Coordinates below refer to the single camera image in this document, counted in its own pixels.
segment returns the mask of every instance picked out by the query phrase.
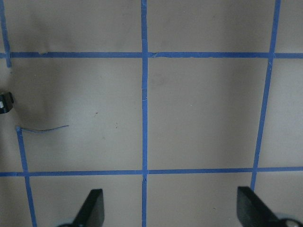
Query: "beige floor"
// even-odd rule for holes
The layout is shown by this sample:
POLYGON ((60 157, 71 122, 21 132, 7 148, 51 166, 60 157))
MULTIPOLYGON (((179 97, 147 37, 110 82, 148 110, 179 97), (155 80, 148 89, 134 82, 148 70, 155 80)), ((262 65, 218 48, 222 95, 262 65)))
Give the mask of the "beige floor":
MULTIPOLYGON (((274 0, 147 0, 149 52, 269 52, 274 0)), ((11 52, 141 52, 140 0, 4 0, 11 52)), ((303 53, 303 1, 281 2, 276 53, 303 53)), ((0 52, 5 48, 0 39, 0 52)), ((253 167, 267 74, 262 58, 149 58, 148 146, 142 58, 0 59, 0 174, 253 167)), ((274 59, 259 167, 303 166, 303 60, 274 59)), ((303 221, 301 171, 258 172, 256 193, 303 221)), ((236 188, 251 172, 150 174, 148 227, 239 227, 236 188)), ((30 177, 38 227, 70 222, 104 189, 104 227, 142 226, 142 176, 30 177)), ((24 177, 0 177, 0 226, 31 227, 24 177)))

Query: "blue painter's tape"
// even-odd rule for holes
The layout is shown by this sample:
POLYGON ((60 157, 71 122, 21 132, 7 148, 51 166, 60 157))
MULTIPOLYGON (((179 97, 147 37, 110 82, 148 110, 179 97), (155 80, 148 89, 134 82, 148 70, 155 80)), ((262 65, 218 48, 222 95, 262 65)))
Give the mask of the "blue painter's tape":
POLYGON ((18 138, 18 143, 19 143, 19 150, 20 150, 21 164, 22 164, 23 172, 28 173, 27 157, 25 155, 22 129, 20 127, 17 127, 16 131, 17 131, 17 138, 18 138))
MULTIPOLYGON (((11 52, 11 58, 142 58, 141 52, 11 52)), ((268 58, 266 52, 149 52, 148 58, 268 58)), ((274 58, 301 59, 303 53, 275 53, 274 58)))
POLYGON ((142 36, 142 227, 146 227, 147 167, 148 167, 148 42, 147 42, 147 0, 141 0, 142 36))
POLYGON ((264 167, 258 168, 258 172, 291 172, 291 171, 303 171, 303 166, 294 167, 264 167))
POLYGON ((29 176, 142 175, 142 170, 30 172, 29 176))
POLYGON ((148 174, 218 174, 218 173, 250 173, 253 168, 225 168, 225 169, 154 169, 148 174))
POLYGON ((275 53, 275 58, 302 59, 303 53, 275 53))
POLYGON ((146 209, 147 209, 147 175, 142 178, 142 227, 146 227, 146 209))
POLYGON ((28 200, 28 205, 29 205, 30 216, 32 219, 33 227, 37 227, 33 195, 32 195, 32 190, 31 190, 30 181, 29 181, 27 158, 26 158, 26 154, 25 154, 25 147, 24 147, 24 141, 23 141, 23 136, 22 136, 22 129, 20 127, 17 127, 16 131, 17 131, 17 138, 18 138, 18 143, 19 143, 21 163, 22 163, 22 168, 23 168, 23 173, 24 173, 24 178, 25 178, 25 186, 26 186, 26 190, 27 190, 27 200, 28 200))
POLYGON ((12 52, 12 58, 141 58, 141 52, 12 52))
POLYGON ((149 58, 268 58, 265 52, 156 52, 148 53, 149 58))
POLYGON ((271 40, 270 40, 270 48, 269 53, 274 54, 276 48, 276 37, 278 33, 278 24, 279 24, 279 16, 280 16, 280 7, 281 7, 281 0, 276 0, 275 2, 275 11, 274 11, 274 21, 273 27, 271 31, 271 40))
POLYGON ((6 177, 6 176, 18 176, 17 172, 3 172, 0 173, 0 177, 6 177))
POLYGON ((6 27, 5 9, 4 9, 3 0, 0 0, 0 20, 1 20, 3 44, 4 44, 4 49, 5 49, 6 65, 7 65, 7 67, 10 68, 11 60, 10 60, 9 35, 8 35, 7 27, 6 27))
POLYGON ((28 206, 30 211, 30 217, 32 219, 32 225, 33 227, 37 227, 34 200, 33 200, 32 189, 30 187, 30 181, 28 176, 25 177, 25 186, 27 189, 27 200, 28 200, 28 206))
POLYGON ((277 30, 278 30, 280 6, 281 6, 281 0, 276 0, 275 12, 274 12, 274 21, 273 21, 273 26, 272 26, 270 49, 269 49, 270 57, 268 59, 268 64, 267 64, 266 79, 265 79, 264 93, 263 93, 263 100, 262 100, 262 108, 261 108, 259 129, 258 129, 257 143, 256 143, 256 150, 255 150, 255 156, 254 156, 254 164, 253 164, 253 169, 254 170, 252 172, 251 182, 250 182, 250 187, 251 187, 252 190, 254 190, 255 186, 256 186, 257 168, 258 168, 259 156, 260 156, 260 151, 261 151, 261 143, 262 143, 264 122, 265 122, 265 117, 266 117, 266 109, 267 109, 267 101, 268 101, 268 94, 269 94, 269 88, 270 88, 271 72, 272 72, 273 61, 274 61, 274 56, 275 56, 276 35, 277 35, 277 30))

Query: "blue tape line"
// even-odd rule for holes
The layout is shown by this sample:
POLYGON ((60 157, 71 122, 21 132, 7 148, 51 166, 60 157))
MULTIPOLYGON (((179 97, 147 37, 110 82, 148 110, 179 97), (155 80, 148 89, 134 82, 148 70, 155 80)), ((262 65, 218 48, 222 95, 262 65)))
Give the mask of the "blue tape line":
POLYGON ((149 174, 217 174, 217 173, 250 173, 253 168, 224 168, 224 169, 155 169, 149 174))
POLYGON ((291 172, 291 171, 303 171, 303 166, 294 167, 264 167, 258 168, 258 172, 291 172))
POLYGON ((27 200, 28 200, 28 206, 29 206, 29 211, 30 211, 30 217, 32 219, 32 225, 33 225, 33 227, 37 227, 32 189, 30 187, 30 182, 29 182, 28 176, 25 176, 25 186, 27 189, 27 200))
MULTIPOLYGON (((141 52, 11 52, 11 58, 142 58, 141 52)), ((148 52, 148 58, 268 58, 266 52, 148 52)), ((275 53, 274 58, 302 59, 303 53, 275 53)))
POLYGON ((27 200, 28 200, 30 216, 32 219, 33 227, 37 227, 33 195, 32 195, 32 190, 30 187, 30 181, 29 181, 29 175, 28 175, 27 158, 26 158, 26 154, 25 154, 25 147, 24 147, 24 141, 23 141, 23 136, 22 136, 22 129, 20 127, 17 127, 16 131, 17 131, 17 138, 18 138, 18 143, 19 143, 21 163, 22 163, 22 168, 23 168, 23 173, 24 173, 24 178, 25 178, 25 186, 26 186, 26 190, 27 190, 27 200))
POLYGON ((141 37, 142 37, 142 227, 146 227, 147 203, 147 139, 148 139, 148 43, 147 43, 147 0, 141 0, 141 37))
POLYGON ((30 172, 29 176, 142 175, 142 170, 30 172))
POLYGON ((272 32, 271 32, 271 40, 270 40, 270 48, 269 48, 269 53, 271 55, 274 55, 275 48, 276 48, 276 37, 277 37, 277 33, 278 33, 280 7, 281 7, 281 0, 276 0, 276 2, 275 2, 275 11, 274 11, 274 21, 273 21, 273 27, 272 27, 272 32))
POLYGON ((4 9, 3 0, 0 0, 0 19, 1 19, 2 38, 3 38, 4 49, 5 49, 6 65, 8 68, 10 68, 11 60, 10 60, 9 35, 8 35, 8 30, 6 28, 5 9, 4 9))
MULTIPOLYGON (((253 168, 223 169, 153 169, 153 170, 101 170, 101 171, 53 171, 53 172, 0 172, 0 177, 10 176, 87 176, 87 175, 161 175, 161 174, 216 174, 216 173, 251 173, 253 168)), ((258 167, 257 172, 293 172, 303 171, 303 166, 293 167, 258 167)))
POLYGON ((147 174, 144 174, 142 178, 142 227, 145 227, 147 225, 146 209, 147 209, 147 174))
POLYGON ((18 176, 16 172, 4 172, 0 173, 0 177, 5 177, 5 176, 18 176))
POLYGON ((269 88, 270 88, 271 72, 272 72, 272 68, 273 68, 273 60, 274 60, 274 55, 275 55, 276 35, 277 35, 277 30, 278 30, 280 6, 281 6, 281 0, 276 0, 274 21, 273 21, 273 26, 272 26, 270 49, 269 49, 270 57, 268 59, 268 65, 267 65, 267 71, 266 71, 262 108, 261 108, 261 114, 260 114, 259 129, 258 129, 257 143, 256 143, 256 150, 255 150, 255 157, 254 157, 254 164, 253 164, 253 172, 251 175, 251 182, 250 182, 250 188, 252 190, 255 190, 256 179, 257 179, 257 168, 258 168, 259 156, 260 156, 260 151, 261 151, 261 143, 262 143, 264 122, 265 122, 265 117, 266 117, 268 94, 269 94, 269 88))
POLYGON ((20 127, 17 127, 16 131, 17 131, 17 138, 18 138, 18 143, 19 143, 22 169, 23 169, 24 173, 28 173, 27 157, 25 155, 25 147, 24 147, 22 129, 20 127))
POLYGON ((141 52, 12 52, 12 58, 141 58, 141 52))
POLYGON ((150 52, 149 58, 268 58, 264 52, 150 52))
POLYGON ((275 53, 275 58, 301 59, 303 53, 275 53))

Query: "black object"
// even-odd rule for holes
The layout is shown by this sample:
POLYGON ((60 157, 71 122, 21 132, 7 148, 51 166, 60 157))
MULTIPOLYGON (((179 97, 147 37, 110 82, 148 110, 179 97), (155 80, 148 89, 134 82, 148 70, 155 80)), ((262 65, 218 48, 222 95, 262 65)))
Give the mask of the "black object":
POLYGON ((237 216, 243 227, 303 227, 297 220, 278 219, 249 187, 238 187, 237 216))
POLYGON ((0 114, 8 113, 13 108, 13 95, 10 92, 0 93, 0 114))
POLYGON ((104 222, 104 204, 102 189, 93 189, 87 196, 72 224, 59 227, 101 227, 104 222))

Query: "square grid cell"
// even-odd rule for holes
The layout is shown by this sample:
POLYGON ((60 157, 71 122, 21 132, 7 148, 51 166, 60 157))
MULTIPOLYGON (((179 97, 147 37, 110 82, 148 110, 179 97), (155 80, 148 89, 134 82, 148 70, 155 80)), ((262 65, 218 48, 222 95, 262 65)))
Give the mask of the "square grid cell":
POLYGON ((2 213, 16 211, 9 196, 28 201, 1 225, 70 221, 96 187, 105 189, 106 227, 239 225, 230 207, 248 184, 277 212, 275 198, 292 190, 281 212, 303 219, 292 119, 300 71, 289 67, 301 60, 277 60, 303 58, 300 13, 299 1, 281 0, 0 0, 0 58, 12 67, 2 67, 1 89, 16 94, 1 116, 2 213), (72 209, 60 212, 65 204, 72 209))

